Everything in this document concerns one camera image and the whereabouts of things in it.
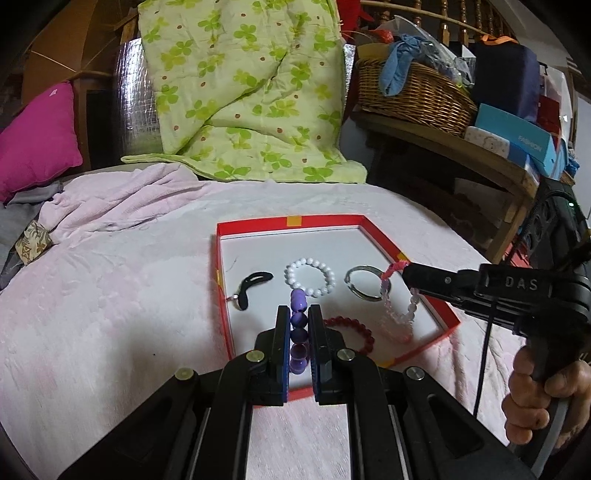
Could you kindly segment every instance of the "wooden railing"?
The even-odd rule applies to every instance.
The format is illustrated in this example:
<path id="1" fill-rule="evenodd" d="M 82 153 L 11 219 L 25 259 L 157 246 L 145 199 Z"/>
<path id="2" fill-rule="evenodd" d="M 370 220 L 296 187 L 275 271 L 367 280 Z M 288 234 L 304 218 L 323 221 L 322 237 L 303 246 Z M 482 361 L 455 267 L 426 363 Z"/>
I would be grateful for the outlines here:
<path id="1" fill-rule="evenodd" d="M 377 23 L 395 14 L 411 20 L 445 45 L 460 41 L 468 45 L 485 34 L 515 38 L 511 27 L 488 0 L 407 0 L 410 5 L 388 1 L 361 0 L 361 5 Z"/>

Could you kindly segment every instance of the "dark blue bag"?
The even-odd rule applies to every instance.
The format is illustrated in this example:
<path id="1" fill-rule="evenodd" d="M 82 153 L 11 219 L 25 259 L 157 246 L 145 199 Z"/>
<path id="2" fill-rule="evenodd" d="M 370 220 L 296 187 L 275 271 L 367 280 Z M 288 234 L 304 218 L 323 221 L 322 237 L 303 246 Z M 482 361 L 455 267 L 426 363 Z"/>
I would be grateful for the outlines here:
<path id="1" fill-rule="evenodd" d="M 472 47 L 476 55 L 472 99 L 535 122 L 540 97 L 535 53 L 509 37 L 488 41 L 485 35 L 482 40 Z"/>

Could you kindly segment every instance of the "light pink towel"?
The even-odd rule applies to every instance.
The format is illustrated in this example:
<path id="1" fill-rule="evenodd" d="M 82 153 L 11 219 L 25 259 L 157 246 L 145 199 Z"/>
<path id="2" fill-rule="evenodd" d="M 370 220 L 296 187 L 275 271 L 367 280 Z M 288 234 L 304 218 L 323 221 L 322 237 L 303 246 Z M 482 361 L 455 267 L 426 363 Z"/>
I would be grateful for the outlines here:
<path id="1" fill-rule="evenodd" d="M 208 183 L 178 163 L 84 175 L 43 205 L 39 222 L 56 244 L 81 241 L 92 232 L 123 230 L 172 212 L 202 197 Z"/>

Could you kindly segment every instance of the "red beaded bracelet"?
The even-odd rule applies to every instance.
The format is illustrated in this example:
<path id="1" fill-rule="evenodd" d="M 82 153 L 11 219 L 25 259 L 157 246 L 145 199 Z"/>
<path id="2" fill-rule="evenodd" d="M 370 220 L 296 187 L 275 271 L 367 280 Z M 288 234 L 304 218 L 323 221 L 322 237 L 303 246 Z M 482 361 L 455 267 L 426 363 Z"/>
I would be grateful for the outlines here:
<path id="1" fill-rule="evenodd" d="M 363 338 L 365 338 L 365 345 L 358 353 L 360 353 L 361 355 L 367 355 L 368 353 L 371 353 L 373 351 L 375 338 L 372 336 L 371 330 L 368 329 L 363 323 L 359 323 L 359 320 L 343 317 L 334 317 L 331 319 L 324 320 L 324 324 L 327 327 L 351 327 L 355 331 L 359 332 Z"/>

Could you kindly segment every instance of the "white beaded bracelet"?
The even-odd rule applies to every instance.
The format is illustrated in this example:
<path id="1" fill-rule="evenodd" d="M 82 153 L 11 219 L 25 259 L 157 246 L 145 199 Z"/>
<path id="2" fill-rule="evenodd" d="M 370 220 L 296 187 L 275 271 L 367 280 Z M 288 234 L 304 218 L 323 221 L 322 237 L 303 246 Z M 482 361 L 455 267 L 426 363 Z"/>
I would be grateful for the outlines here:
<path id="1" fill-rule="evenodd" d="M 320 270 L 324 274 L 326 286 L 317 289 L 306 288 L 302 286 L 302 284 L 296 280 L 296 269 L 303 265 L 309 265 Z M 313 258 L 300 258 L 299 260 L 287 265 L 287 268 L 285 269 L 285 281 L 293 290 L 301 288 L 306 293 L 306 296 L 314 298 L 321 297 L 322 295 L 328 295 L 335 289 L 336 285 L 335 272 L 333 272 L 325 263 L 321 263 L 320 261 L 314 260 Z"/>

